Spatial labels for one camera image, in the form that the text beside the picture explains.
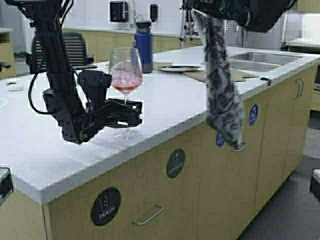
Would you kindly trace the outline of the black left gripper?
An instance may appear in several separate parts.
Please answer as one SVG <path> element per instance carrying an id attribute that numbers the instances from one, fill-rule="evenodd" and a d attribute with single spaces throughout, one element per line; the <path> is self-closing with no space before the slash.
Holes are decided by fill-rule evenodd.
<path id="1" fill-rule="evenodd" d="M 143 121 L 136 115 L 121 115 L 120 110 L 133 109 L 141 113 L 143 103 L 141 101 L 109 98 L 104 105 L 97 110 L 85 112 L 74 120 L 75 139 L 90 140 L 105 127 L 123 129 L 137 127 Z"/>

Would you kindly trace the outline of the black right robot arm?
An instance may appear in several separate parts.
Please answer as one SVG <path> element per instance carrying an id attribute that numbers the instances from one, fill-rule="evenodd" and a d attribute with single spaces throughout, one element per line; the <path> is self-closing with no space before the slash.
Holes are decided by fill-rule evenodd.
<path id="1" fill-rule="evenodd" d="M 234 21 L 247 32 L 266 33 L 295 0 L 187 0 L 195 22 L 222 29 L 224 21 Z"/>

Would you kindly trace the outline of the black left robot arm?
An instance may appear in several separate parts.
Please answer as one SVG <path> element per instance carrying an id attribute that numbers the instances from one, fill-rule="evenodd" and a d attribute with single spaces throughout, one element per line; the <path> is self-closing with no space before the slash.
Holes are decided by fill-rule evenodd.
<path id="1" fill-rule="evenodd" d="M 49 88 L 43 91 L 47 111 L 61 128 L 65 141 L 82 144 L 105 127 L 123 129 L 142 123 L 140 101 L 107 99 L 113 75 L 96 70 L 76 73 L 62 31 L 72 0 L 7 0 L 31 21 L 39 40 Z"/>

